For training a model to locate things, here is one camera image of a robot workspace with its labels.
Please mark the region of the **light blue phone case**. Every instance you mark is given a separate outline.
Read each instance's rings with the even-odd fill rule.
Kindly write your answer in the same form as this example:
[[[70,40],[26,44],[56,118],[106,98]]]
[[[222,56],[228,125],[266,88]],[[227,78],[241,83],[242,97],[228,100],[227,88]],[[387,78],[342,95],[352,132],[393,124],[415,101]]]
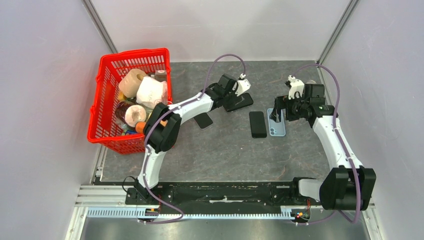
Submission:
[[[271,137],[284,137],[286,135],[284,111],[281,110],[281,122],[275,122],[270,118],[273,109],[267,109],[268,133]]]

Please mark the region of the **black smartphone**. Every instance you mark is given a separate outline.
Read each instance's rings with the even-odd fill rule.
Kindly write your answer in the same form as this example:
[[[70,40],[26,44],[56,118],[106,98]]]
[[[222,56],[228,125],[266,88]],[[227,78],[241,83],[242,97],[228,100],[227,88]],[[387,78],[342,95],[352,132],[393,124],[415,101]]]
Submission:
[[[267,137],[265,117],[262,111],[249,112],[249,122],[251,136],[254,139],[263,139]]]

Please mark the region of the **black phone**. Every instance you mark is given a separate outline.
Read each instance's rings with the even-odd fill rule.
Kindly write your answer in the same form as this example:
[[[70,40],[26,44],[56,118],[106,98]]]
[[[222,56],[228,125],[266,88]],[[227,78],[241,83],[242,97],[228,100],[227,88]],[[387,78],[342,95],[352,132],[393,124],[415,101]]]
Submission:
[[[245,107],[249,107],[253,105],[254,100],[252,99],[251,95],[249,93],[243,93],[235,98],[232,98],[223,105],[224,109],[227,112],[233,112]]]

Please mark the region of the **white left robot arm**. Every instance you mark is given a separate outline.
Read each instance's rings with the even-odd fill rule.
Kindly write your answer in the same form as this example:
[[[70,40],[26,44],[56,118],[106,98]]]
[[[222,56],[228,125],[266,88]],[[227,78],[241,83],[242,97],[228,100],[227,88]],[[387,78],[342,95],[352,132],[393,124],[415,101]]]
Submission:
[[[180,103],[158,103],[143,128],[145,154],[142,170],[138,176],[141,188],[137,197],[144,204],[152,204],[157,198],[154,188],[159,183],[159,173],[164,157],[176,143],[181,125],[204,113],[229,104],[251,88],[242,74],[236,79],[223,74],[219,81],[202,89],[195,96]]]

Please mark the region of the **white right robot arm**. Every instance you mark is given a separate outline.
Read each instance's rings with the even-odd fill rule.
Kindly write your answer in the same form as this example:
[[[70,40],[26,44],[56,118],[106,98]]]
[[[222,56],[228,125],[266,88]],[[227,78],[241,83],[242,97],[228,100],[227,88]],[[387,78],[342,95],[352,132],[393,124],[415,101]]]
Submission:
[[[323,180],[296,177],[288,191],[289,200],[300,205],[308,198],[321,203],[325,210],[365,211],[371,201],[376,173],[356,158],[342,132],[336,108],[326,104],[323,84],[285,83],[287,95],[274,99],[269,119],[306,120],[318,136],[326,154],[330,171]]]

